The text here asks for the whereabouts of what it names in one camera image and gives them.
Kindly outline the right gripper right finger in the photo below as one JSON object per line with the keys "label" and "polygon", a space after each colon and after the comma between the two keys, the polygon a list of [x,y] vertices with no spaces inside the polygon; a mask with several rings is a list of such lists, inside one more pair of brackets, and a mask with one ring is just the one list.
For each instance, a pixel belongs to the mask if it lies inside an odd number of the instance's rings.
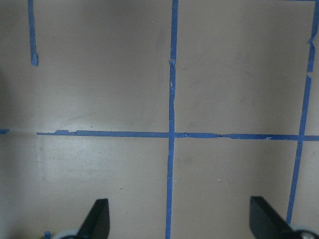
{"label": "right gripper right finger", "polygon": [[256,239],[298,239],[282,217],[261,196],[252,196],[249,207],[249,227]]}

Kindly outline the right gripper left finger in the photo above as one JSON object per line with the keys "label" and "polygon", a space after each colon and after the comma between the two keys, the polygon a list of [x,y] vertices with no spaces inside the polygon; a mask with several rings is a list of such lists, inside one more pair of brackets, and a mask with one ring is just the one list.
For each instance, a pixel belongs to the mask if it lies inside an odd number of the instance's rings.
{"label": "right gripper left finger", "polygon": [[110,233],[108,199],[98,199],[93,204],[78,231],[79,239],[107,239]]}

